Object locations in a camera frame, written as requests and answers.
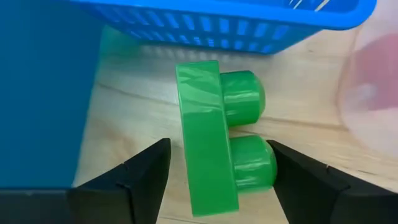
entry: transparent plastic container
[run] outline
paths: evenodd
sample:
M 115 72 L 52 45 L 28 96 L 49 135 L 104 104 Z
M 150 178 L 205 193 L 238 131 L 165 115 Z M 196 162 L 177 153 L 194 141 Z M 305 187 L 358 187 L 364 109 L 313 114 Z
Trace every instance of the transparent plastic container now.
M 341 118 L 367 147 L 398 156 L 398 1 L 383 0 L 343 69 Z

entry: green toy block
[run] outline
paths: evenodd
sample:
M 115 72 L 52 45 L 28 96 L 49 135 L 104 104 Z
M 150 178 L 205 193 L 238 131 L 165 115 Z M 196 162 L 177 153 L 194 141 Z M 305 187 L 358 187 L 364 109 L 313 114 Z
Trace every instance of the green toy block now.
M 192 213 L 236 211 L 238 192 L 269 189 L 275 181 L 272 148 L 259 136 L 228 134 L 228 127 L 260 118 L 264 89 L 249 71 L 220 74 L 217 61 L 176 71 Z

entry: wooden table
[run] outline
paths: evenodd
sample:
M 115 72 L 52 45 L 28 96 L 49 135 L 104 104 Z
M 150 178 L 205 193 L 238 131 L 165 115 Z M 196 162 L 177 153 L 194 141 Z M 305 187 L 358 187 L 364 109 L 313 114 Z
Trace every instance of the wooden table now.
M 172 162 L 158 223 L 287 223 L 273 190 L 239 196 L 239 213 L 193 218 L 175 83 L 176 63 L 219 60 L 222 72 L 251 70 L 267 106 L 232 135 L 260 134 L 337 169 L 398 191 L 398 159 L 363 147 L 342 125 L 336 91 L 356 30 L 323 31 L 273 57 L 134 45 L 103 55 L 75 185 L 110 170 L 160 138 Z

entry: blue plastic basket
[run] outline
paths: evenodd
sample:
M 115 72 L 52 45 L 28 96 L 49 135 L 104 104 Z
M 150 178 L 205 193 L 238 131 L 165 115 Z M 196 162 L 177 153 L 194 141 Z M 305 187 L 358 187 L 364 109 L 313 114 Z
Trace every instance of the blue plastic basket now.
M 134 38 L 274 54 L 364 22 L 376 0 L 71 0 Z

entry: wooden surface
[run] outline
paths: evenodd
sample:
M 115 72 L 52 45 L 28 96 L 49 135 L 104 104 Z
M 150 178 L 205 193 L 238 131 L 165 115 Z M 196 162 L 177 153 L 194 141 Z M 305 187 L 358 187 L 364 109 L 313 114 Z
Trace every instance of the wooden surface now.
M 253 71 L 266 89 L 262 118 L 234 128 L 232 135 L 256 133 L 275 139 L 398 191 L 398 159 L 363 147 L 338 116 L 336 91 L 356 33 L 323 31 L 273 57 L 159 46 L 105 55 L 93 90 L 75 185 L 168 137 L 172 163 L 158 223 L 287 223 L 273 190 L 239 196 L 239 213 L 192 217 L 174 66 L 216 59 L 222 72 Z

